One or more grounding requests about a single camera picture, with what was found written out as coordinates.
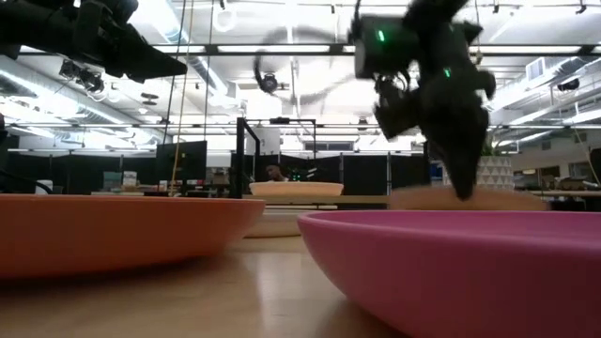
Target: wall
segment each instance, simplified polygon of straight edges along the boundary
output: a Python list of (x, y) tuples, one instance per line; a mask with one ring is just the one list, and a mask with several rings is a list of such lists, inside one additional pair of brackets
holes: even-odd
[(525, 170), (560, 166), (562, 176), (569, 176), (569, 164), (587, 161), (591, 149), (601, 147), (601, 131), (587, 131), (587, 141), (576, 144), (572, 138), (551, 140), (551, 149), (542, 150), (540, 142), (536, 146), (520, 149), (521, 154), (512, 157), (514, 170)]

